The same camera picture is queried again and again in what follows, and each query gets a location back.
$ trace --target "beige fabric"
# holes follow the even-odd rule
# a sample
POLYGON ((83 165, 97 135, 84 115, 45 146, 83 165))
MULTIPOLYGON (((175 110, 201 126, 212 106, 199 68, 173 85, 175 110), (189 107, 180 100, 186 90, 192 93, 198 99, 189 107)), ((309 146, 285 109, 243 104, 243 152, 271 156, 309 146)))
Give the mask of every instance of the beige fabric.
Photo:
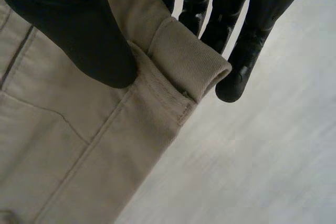
POLYGON ((123 90, 87 77, 2 6, 1 70, 10 71, 0 91, 0 212, 24 223, 113 222, 230 71, 160 0, 109 2, 139 66, 123 90))

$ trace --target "pant leg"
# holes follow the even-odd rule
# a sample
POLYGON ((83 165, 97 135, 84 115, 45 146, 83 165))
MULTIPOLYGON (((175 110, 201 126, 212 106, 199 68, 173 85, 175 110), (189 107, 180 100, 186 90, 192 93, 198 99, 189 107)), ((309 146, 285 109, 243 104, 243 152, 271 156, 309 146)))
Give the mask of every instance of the pant leg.
MULTIPOLYGON (((9 209, 23 223, 112 223, 228 74, 227 61, 162 1, 109 3, 132 41, 137 80, 126 89, 103 85, 36 28, 29 32, 0 90, 0 214, 9 209)), ((3 31, 15 34, 8 25, 3 31)))

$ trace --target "stitching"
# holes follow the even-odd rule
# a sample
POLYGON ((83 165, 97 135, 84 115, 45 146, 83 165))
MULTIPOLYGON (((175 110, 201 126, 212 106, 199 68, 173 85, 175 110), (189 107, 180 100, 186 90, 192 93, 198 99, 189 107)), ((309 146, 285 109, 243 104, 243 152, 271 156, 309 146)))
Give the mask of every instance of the stitching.
POLYGON ((0 27, 0 33, 2 32, 2 30, 4 29, 4 27, 6 26, 7 22, 9 21, 9 17, 10 15, 12 14, 13 10, 12 9, 9 9, 9 12, 7 13, 6 15, 6 18, 4 19, 3 23, 1 24, 1 27, 0 27))
POLYGON ((155 89, 152 87, 152 85, 147 81, 147 79, 143 75, 139 75, 139 77, 143 80, 143 82, 150 88, 151 93, 156 97, 156 99, 160 102, 161 106, 168 112, 168 114, 172 114, 173 117, 179 117, 179 115, 173 111, 169 105, 164 102, 160 95, 157 94, 155 89))
POLYGON ((19 52, 19 55, 17 58, 16 58, 16 64, 13 65, 10 73, 7 77, 7 86, 5 87, 5 89, 3 89, 3 91, 7 91, 8 87, 9 87, 9 83, 11 82, 11 80, 14 78, 19 66, 21 65, 21 62, 24 58, 24 56, 26 55, 26 52, 28 51, 28 49, 30 48, 30 46, 32 45, 33 43, 33 40, 35 39, 36 37, 36 34, 37 34, 37 29, 36 28, 33 28, 32 31, 31 31, 31 34, 29 35, 30 38, 28 38, 28 40, 26 41, 26 48, 24 49, 24 51, 22 52, 19 52))
POLYGON ((122 100, 117 105, 117 108, 113 110, 110 116, 107 119, 107 122, 100 128, 99 132, 96 135, 91 144, 83 151, 83 153, 78 157, 74 166, 71 170, 64 176, 64 179, 59 184, 59 186, 54 190, 50 197, 45 201, 46 203, 41 207, 40 211, 37 213, 34 222, 37 219, 41 219, 45 214, 47 214, 48 209, 50 209, 62 195, 63 190, 66 189, 67 185, 72 181, 72 178, 79 172, 82 165, 86 162, 87 158, 90 156, 91 152, 95 150, 96 146, 100 143, 101 138, 104 136, 104 133, 109 129, 109 126, 116 120, 120 112, 123 110, 124 105, 127 103, 131 94, 133 93, 135 85, 133 85, 128 92, 123 96, 122 100))
POLYGON ((159 38, 161 37, 162 33, 166 30, 167 26, 170 23, 173 23, 173 22, 176 22, 175 18, 173 18, 173 17, 166 18, 164 21, 162 21, 161 25, 159 26, 159 28, 157 29, 156 33, 154 34, 154 37, 153 37, 151 45, 149 46, 149 49, 148 49, 148 55, 149 56, 152 55, 153 50, 154 50, 156 44, 158 43, 159 38))
POLYGON ((14 97, 14 96, 12 96, 12 95, 10 95, 10 94, 8 94, 8 93, 6 93, 6 92, 4 92, 4 95, 6 95, 6 96, 8 96, 8 97, 10 97, 10 98, 12 98, 12 99, 14 99, 14 100, 17 100, 17 101, 19 101, 19 102, 21 102, 21 103, 24 103, 25 105, 29 105, 29 106, 32 106, 33 108, 35 108, 35 109, 40 109, 40 110, 44 110, 44 111, 47 111, 47 112, 50 112, 50 113, 52 113, 52 114, 56 114, 56 115, 58 115, 59 117, 61 117, 61 119, 63 119, 63 121, 66 123, 66 124, 68 124, 69 125, 69 127, 74 131, 74 133, 81 139, 81 140, 83 140, 83 142, 85 142, 86 144, 89 144, 89 142, 88 141, 86 141, 78 132, 77 132, 77 130, 75 129, 75 127, 73 127, 73 125, 61 114, 61 113, 59 113, 59 112, 57 112, 57 111, 55 111, 55 110, 51 110, 51 109, 47 109, 47 108, 43 108, 43 107, 40 107, 40 106, 37 106, 37 105, 35 105, 35 104, 32 104, 32 103, 29 103, 29 102, 27 102, 27 101, 24 101, 24 100, 22 100, 22 99, 20 99, 20 98, 17 98, 17 97, 14 97))
POLYGON ((3 86, 4 86, 4 83, 9 75, 9 73, 11 72, 12 70, 12 67, 14 66, 15 62, 16 62, 16 59, 18 58, 22 48, 24 47, 25 43, 27 42, 30 34, 32 33, 32 30, 33 30, 33 26, 30 26, 28 28, 28 31, 26 32, 23 40, 20 42, 19 46, 16 48, 16 51, 15 53, 13 54, 11 60, 9 61, 9 64, 6 68, 6 71, 4 73, 4 75, 2 76, 1 78, 1 81, 0 81, 0 90, 2 90, 3 86))

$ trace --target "pocket seam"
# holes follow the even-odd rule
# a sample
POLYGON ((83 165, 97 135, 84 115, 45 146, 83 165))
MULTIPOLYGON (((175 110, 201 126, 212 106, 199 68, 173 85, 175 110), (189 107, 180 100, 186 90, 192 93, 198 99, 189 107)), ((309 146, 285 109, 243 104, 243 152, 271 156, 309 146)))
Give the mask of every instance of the pocket seam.
POLYGON ((36 106, 35 104, 31 104, 29 102, 26 102, 24 100, 21 100, 20 98, 17 98, 17 97, 14 97, 6 92, 3 92, 3 96, 6 96, 6 97, 9 97, 10 99, 13 99, 15 100, 16 102, 18 103, 21 103, 23 105, 26 105, 26 106, 29 106, 29 107, 32 107, 36 110, 42 110, 42 111, 46 111, 46 112, 49 112, 53 115, 56 115, 58 116, 63 122, 65 122, 70 128, 71 130, 86 144, 86 145, 89 145, 90 143, 88 141, 86 141, 77 131, 76 129, 73 127, 73 125, 59 112, 55 111, 55 110, 51 110, 51 109, 47 109, 47 108, 43 108, 43 107, 39 107, 39 106, 36 106))

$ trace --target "side pocket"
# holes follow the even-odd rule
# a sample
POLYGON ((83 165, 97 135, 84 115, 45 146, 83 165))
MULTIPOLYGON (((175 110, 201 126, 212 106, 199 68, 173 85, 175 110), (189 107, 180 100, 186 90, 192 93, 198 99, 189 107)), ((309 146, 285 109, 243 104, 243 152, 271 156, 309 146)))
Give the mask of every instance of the side pocket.
POLYGON ((85 148, 61 115, 0 93, 0 210, 34 221, 85 148))

